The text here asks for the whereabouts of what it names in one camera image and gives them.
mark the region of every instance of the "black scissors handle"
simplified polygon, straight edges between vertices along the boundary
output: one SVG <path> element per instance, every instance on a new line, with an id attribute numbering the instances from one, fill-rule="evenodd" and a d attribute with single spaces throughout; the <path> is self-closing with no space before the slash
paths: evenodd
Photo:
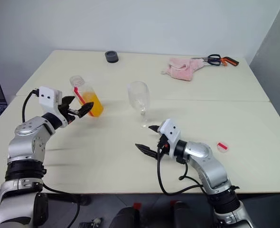
<path id="1" fill-rule="evenodd" d="M 221 65 L 221 57 L 219 54 L 211 54 L 207 57 L 207 62 L 210 65 L 219 66 Z"/>

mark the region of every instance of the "orange juice bottle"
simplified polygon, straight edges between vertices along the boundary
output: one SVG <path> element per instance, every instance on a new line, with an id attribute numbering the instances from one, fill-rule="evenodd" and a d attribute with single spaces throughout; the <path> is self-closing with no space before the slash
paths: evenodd
<path id="1" fill-rule="evenodd" d="M 78 98 L 81 105 L 93 102 L 93 107 L 88 114 L 95 117 L 100 116 L 103 111 L 103 106 L 90 84 L 85 82 L 81 76 L 72 76 L 70 78 L 70 83 L 73 86 L 73 93 L 76 98 Z"/>

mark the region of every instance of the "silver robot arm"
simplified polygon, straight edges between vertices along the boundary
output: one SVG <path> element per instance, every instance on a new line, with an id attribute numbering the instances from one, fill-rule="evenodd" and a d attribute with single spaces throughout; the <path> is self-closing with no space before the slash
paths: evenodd
<path id="1" fill-rule="evenodd" d="M 45 146 L 58 127 L 66 127 L 75 117 L 88 113 L 93 103 L 80 110 L 69 109 L 73 96 L 62 98 L 62 92 L 39 88 L 39 102 L 45 112 L 19 125 L 9 144 L 5 182 L 0 188 L 0 228 L 36 227 L 48 218 L 47 195 L 42 177 Z"/>
<path id="2" fill-rule="evenodd" d="M 236 228 L 255 228 L 234 191 L 238 187 L 231 185 L 225 168 L 213 156 L 208 145 L 181 140 L 180 130 L 170 119 L 164 121 L 161 126 L 149 128 L 161 135 L 158 150 L 163 146 L 165 151 L 161 156 L 168 154 L 180 163 L 188 162 L 197 171 L 207 193 L 208 202 L 213 206 L 220 224 Z M 146 155 L 157 158 L 156 152 L 149 147 L 140 144 L 136 146 Z"/>

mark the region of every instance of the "pink cloth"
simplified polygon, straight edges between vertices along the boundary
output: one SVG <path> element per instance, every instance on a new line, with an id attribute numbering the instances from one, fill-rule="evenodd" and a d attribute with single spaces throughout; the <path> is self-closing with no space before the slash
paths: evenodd
<path id="1" fill-rule="evenodd" d="M 193 73 L 203 66 L 203 59 L 170 58 L 167 69 L 162 73 L 168 74 L 172 78 L 191 81 Z"/>

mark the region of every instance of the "white wall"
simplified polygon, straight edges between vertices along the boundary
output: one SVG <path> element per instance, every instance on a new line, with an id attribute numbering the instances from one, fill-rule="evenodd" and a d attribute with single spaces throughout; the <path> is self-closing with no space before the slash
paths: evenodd
<path id="1" fill-rule="evenodd" d="M 280 0 L 0 0 L 0 81 L 14 95 L 54 49 L 244 56 Z"/>

